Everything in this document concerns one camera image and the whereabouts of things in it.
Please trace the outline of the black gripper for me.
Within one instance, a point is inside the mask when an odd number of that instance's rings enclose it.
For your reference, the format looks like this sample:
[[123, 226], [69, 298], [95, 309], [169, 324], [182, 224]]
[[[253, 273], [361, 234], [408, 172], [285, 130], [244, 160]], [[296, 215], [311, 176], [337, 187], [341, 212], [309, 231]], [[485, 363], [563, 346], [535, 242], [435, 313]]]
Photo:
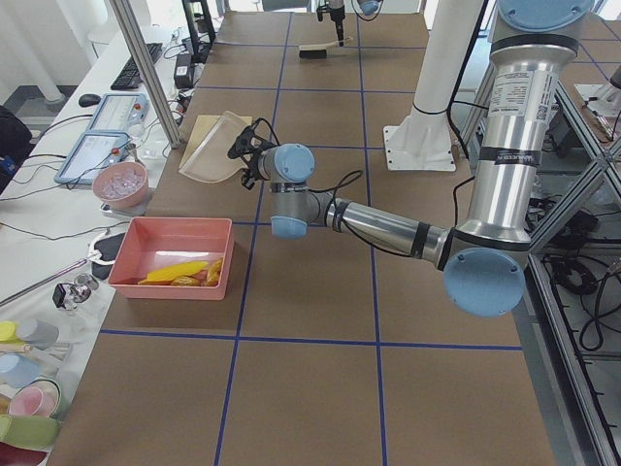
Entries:
[[269, 181], [271, 179], [266, 167], [268, 151], [272, 148], [258, 151], [253, 155], [245, 155], [242, 161], [245, 168], [242, 172], [241, 183], [246, 189], [253, 189], [256, 182]]

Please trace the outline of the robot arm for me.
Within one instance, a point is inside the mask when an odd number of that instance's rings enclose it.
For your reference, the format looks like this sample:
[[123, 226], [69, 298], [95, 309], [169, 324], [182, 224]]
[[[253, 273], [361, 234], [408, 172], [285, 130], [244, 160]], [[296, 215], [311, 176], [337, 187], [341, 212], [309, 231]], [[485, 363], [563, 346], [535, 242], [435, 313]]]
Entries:
[[[381, 1], [377, 0], [357, 0], [354, 6], [358, 7], [360, 13], [364, 16], [371, 16], [378, 12]], [[331, 20], [337, 21], [343, 19], [345, 15], [345, 5], [343, 0], [325, 0], [318, 1], [315, 9], [317, 19], [323, 20], [324, 15], [329, 15]]]
[[377, 209], [342, 198], [336, 188], [308, 187], [311, 151], [259, 137], [246, 127], [228, 151], [245, 163], [243, 185], [267, 182], [272, 232], [305, 236], [317, 221], [397, 256], [422, 259], [442, 273], [450, 300], [463, 311], [494, 317], [515, 308], [525, 289], [531, 239], [525, 215], [542, 156], [562, 70], [578, 52], [589, 1], [502, 1], [496, 10], [490, 60], [496, 75], [470, 206], [442, 228], [420, 220], [441, 205], [441, 174], [454, 168], [450, 107], [486, 5], [440, 2], [411, 110], [384, 128], [393, 200]]

